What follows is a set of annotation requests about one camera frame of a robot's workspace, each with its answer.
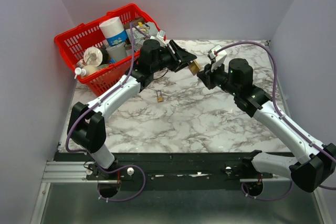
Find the brass padlock long shackle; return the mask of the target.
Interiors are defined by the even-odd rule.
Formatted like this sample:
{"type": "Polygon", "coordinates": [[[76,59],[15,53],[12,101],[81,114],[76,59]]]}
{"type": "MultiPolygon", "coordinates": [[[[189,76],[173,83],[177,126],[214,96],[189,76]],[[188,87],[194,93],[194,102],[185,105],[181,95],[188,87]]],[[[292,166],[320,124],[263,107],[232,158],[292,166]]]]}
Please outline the brass padlock long shackle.
{"type": "Polygon", "coordinates": [[[201,70],[201,67],[196,60],[193,60],[189,64],[188,69],[191,72],[191,74],[195,76],[196,74],[199,73],[199,71],[201,70]]]}

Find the small brass padlock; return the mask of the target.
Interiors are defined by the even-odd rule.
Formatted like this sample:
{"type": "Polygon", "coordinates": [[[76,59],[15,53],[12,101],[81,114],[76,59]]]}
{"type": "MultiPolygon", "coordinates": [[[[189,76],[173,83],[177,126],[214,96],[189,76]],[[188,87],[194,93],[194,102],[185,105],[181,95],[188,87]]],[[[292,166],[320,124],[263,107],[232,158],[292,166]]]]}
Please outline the small brass padlock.
{"type": "Polygon", "coordinates": [[[161,90],[156,90],[156,97],[157,97],[157,102],[161,103],[164,101],[162,91],[161,90]]]}

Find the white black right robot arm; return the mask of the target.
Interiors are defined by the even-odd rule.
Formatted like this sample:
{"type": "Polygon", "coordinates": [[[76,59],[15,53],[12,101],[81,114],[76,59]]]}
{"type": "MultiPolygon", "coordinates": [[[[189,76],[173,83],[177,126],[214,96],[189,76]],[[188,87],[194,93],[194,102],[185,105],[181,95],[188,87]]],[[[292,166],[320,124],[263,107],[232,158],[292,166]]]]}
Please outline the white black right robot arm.
{"type": "Polygon", "coordinates": [[[290,178],[300,189],[311,193],[335,171],[335,145],[325,145],[302,130],[291,118],[276,109],[271,96],[253,83],[253,68],[237,58],[225,66],[212,62],[197,77],[208,89],[219,87],[234,97],[237,107],[274,133],[292,152],[292,157],[254,151],[241,165],[249,178],[270,173],[290,178]]]}

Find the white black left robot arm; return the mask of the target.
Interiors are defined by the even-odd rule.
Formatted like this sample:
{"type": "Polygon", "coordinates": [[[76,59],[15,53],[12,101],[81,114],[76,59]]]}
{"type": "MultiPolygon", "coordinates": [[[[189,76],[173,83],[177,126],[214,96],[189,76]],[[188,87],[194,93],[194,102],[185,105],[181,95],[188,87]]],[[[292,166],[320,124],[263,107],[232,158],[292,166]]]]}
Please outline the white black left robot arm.
{"type": "Polygon", "coordinates": [[[154,79],[154,74],[167,69],[178,72],[189,66],[196,56],[170,40],[161,46],[155,39],[148,39],[140,49],[139,57],[131,64],[121,79],[96,99],[76,103],[71,110],[67,140],[82,147],[99,165],[98,173],[104,179],[116,175],[114,155],[108,150],[106,120],[127,100],[140,93],[154,79]]]}

